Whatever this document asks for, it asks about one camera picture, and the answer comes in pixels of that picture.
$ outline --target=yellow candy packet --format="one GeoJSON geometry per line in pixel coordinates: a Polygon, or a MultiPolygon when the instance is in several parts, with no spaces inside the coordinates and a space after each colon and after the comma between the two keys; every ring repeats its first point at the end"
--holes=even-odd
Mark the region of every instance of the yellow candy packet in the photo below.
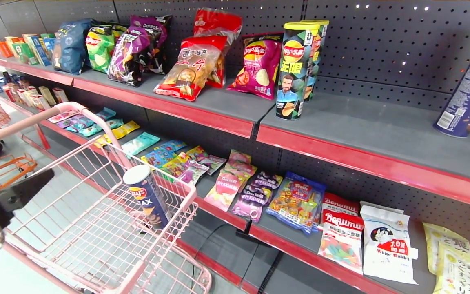
{"type": "Polygon", "coordinates": [[[423,229],[426,233],[427,241],[427,267],[429,272],[436,275],[438,259],[438,243],[444,242],[453,248],[470,255],[469,240],[459,234],[432,223],[423,223],[423,229]]]}
{"type": "Polygon", "coordinates": [[[433,294],[457,293],[470,293],[470,255],[439,242],[433,294]]]}

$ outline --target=store shelf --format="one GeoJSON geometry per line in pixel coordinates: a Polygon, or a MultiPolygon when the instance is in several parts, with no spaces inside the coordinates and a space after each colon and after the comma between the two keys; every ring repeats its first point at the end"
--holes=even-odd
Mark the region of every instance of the store shelf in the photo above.
{"type": "Polygon", "coordinates": [[[245,138],[250,138],[256,123],[274,105],[255,95],[211,87],[206,87],[196,101],[188,102],[154,93],[162,76],[147,74],[143,78],[140,87],[134,88],[108,80],[106,74],[85,71],[74,77],[73,86],[245,138]]]}
{"type": "MultiPolygon", "coordinates": [[[[11,106],[12,108],[14,108],[15,110],[18,110],[19,112],[21,112],[21,113],[23,113],[27,116],[31,116],[31,115],[36,114],[36,113],[39,112],[39,110],[37,110],[35,108],[26,107],[26,106],[23,106],[23,105],[18,105],[16,103],[13,103],[8,99],[3,98],[1,95],[0,95],[0,103],[5,103],[5,104],[11,106]]],[[[82,144],[86,143],[89,139],[94,138],[95,136],[100,136],[101,134],[104,134],[104,132],[102,131],[102,132],[100,132],[100,133],[98,133],[94,136],[86,138],[86,137],[82,136],[81,134],[76,134],[74,132],[70,132],[70,131],[67,131],[65,129],[62,129],[62,128],[58,127],[56,124],[51,123],[49,121],[43,121],[43,122],[41,122],[41,125],[44,125],[45,127],[51,129],[52,131],[60,134],[61,136],[65,137],[65,138],[67,138],[67,139],[69,139],[73,142],[78,143],[79,145],[82,145],[82,144]]],[[[136,131],[132,132],[131,134],[128,134],[124,138],[121,138],[119,140],[119,143],[123,144],[125,142],[128,142],[129,140],[132,140],[132,139],[136,138],[136,136],[140,135],[142,132],[144,132],[144,130],[142,130],[142,129],[136,130],[136,131]]],[[[165,138],[161,134],[158,134],[156,131],[147,130],[147,132],[149,132],[150,134],[157,135],[158,137],[161,138],[161,141],[159,141],[157,144],[149,147],[148,149],[145,149],[144,151],[142,151],[140,154],[138,154],[139,157],[143,156],[146,153],[149,153],[149,152],[153,151],[153,149],[155,147],[157,147],[158,145],[161,145],[162,143],[172,139],[172,138],[165,138]]],[[[99,148],[97,148],[93,145],[91,146],[91,149],[94,152],[96,152],[97,154],[100,154],[100,155],[104,156],[103,149],[99,149],[99,148]]],[[[246,228],[248,220],[246,220],[245,218],[242,218],[241,216],[237,216],[235,214],[232,214],[231,212],[223,212],[222,210],[218,209],[217,207],[215,207],[215,206],[213,206],[213,205],[211,205],[211,204],[204,201],[204,197],[207,195],[209,190],[211,190],[211,188],[214,186],[215,180],[217,179],[217,176],[218,176],[218,173],[219,172],[216,172],[211,176],[205,175],[197,183],[196,188],[197,188],[197,196],[198,197],[195,199],[195,202],[197,202],[199,207],[201,209],[203,209],[204,211],[212,214],[213,216],[215,216],[217,218],[220,218],[220,219],[226,221],[227,223],[229,223],[230,225],[233,225],[234,227],[236,227],[238,229],[244,230],[246,228]]]]}
{"type": "Polygon", "coordinates": [[[280,222],[274,216],[262,214],[259,223],[252,223],[250,235],[296,259],[317,268],[350,286],[371,294],[388,293],[432,293],[436,276],[427,269],[427,244],[420,222],[410,222],[411,246],[418,249],[419,258],[413,261],[414,279],[418,285],[409,285],[379,278],[358,275],[338,264],[317,255],[321,242],[321,232],[309,236],[280,222]]]}
{"type": "Polygon", "coordinates": [[[257,141],[470,204],[470,136],[446,136],[439,113],[367,99],[318,94],[302,117],[269,112],[257,141]]]}
{"type": "Polygon", "coordinates": [[[52,66],[45,67],[43,65],[25,65],[15,57],[6,58],[0,56],[0,66],[14,71],[26,73],[33,76],[39,76],[46,80],[52,80],[64,85],[71,86],[73,82],[73,75],[69,73],[55,71],[52,66]]]}

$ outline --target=pegboard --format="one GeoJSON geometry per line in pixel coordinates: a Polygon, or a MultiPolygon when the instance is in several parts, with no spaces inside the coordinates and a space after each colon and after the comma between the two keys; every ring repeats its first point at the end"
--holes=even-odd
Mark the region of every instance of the pegboard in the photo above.
{"type": "Polygon", "coordinates": [[[63,22],[93,18],[102,22],[118,22],[112,1],[35,1],[47,32],[58,31],[63,22]]]}
{"type": "Polygon", "coordinates": [[[313,18],[324,76],[451,93],[470,63],[470,1],[308,0],[313,18]]]}
{"type": "Polygon", "coordinates": [[[328,192],[350,200],[403,209],[412,220],[442,225],[470,240],[469,204],[283,150],[280,172],[286,171],[324,183],[328,192]]]}

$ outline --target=shopping cart basket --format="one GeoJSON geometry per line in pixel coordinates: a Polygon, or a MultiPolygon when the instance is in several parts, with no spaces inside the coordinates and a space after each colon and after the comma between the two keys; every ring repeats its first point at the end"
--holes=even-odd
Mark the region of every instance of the shopping cart basket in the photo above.
{"type": "Polygon", "coordinates": [[[154,231],[122,181],[127,169],[145,163],[128,159],[106,123],[74,102],[3,128],[0,139],[71,109],[100,125],[112,144],[99,156],[94,138],[37,171],[52,169],[55,177],[15,212],[4,249],[70,293],[79,293],[73,283],[67,285],[71,281],[99,293],[208,292],[209,271],[175,245],[196,214],[194,186],[151,166],[173,215],[164,229],[154,231]]]}

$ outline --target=potato chip bag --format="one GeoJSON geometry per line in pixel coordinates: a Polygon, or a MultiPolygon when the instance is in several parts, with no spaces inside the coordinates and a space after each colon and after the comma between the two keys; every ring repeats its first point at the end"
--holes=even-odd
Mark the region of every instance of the potato chip bag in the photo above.
{"type": "Polygon", "coordinates": [[[106,73],[115,48],[112,26],[104,24],[90,28],[86,36],[86,48],[88,49],[88,58],[92,68],[106,73]]]}
{"type": "Polygon", "coordinates": [[[226,36],[189,37],[182,41],[177,63],[153,91],[195,101],[215,67],[226,36]]]}
{"type": "Polygon", "coordinates": [[[433,294],[457,293],[470,293],[470,255],[439,242],[433,294]]]}
{"type": "Polygon", "coordinates": [[[260,35],[244,39],[244,67],[228,90],[275,98],[275,78],[282,48],[282,36],[260,35]]]}
{"type": "Polygon", "coordinates": [[[215,71],[208,77],[207,84],[216,88],[226,84],[224,58],[231,44],[239,37],[242,30],[242,17],[220,9],[201,8],[195,15],[193,36],[226,36],[226,43],[215,63],[215,71]]]}

